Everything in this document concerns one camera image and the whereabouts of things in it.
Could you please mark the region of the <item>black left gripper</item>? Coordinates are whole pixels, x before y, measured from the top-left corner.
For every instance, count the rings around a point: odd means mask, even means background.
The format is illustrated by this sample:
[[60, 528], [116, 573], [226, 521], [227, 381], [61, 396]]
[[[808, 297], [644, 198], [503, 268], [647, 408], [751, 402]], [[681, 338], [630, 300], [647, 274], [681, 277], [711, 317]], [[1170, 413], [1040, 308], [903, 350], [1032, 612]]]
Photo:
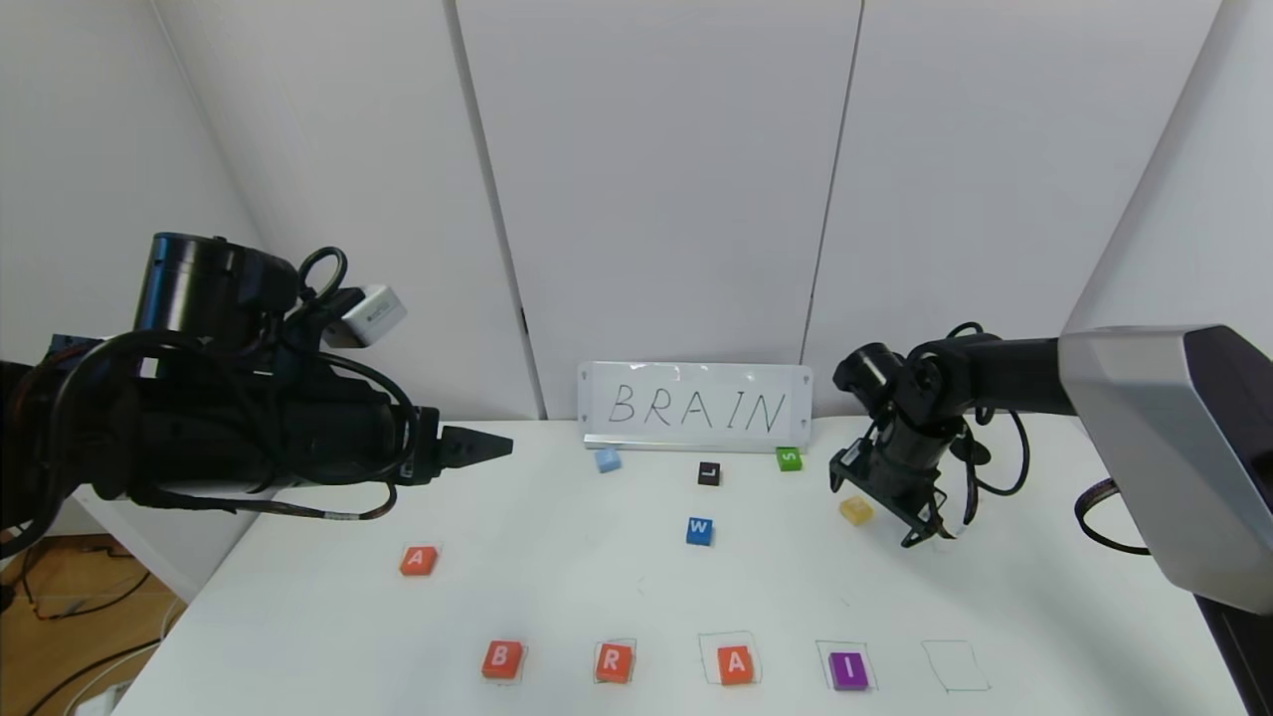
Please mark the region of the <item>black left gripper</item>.
[[442, 427], [370, 367], [318, 367], [283, 403], [283, 471], [300, 483], [426, 484], [439, 468], [468, 468], [513, 454], [514, 440]]

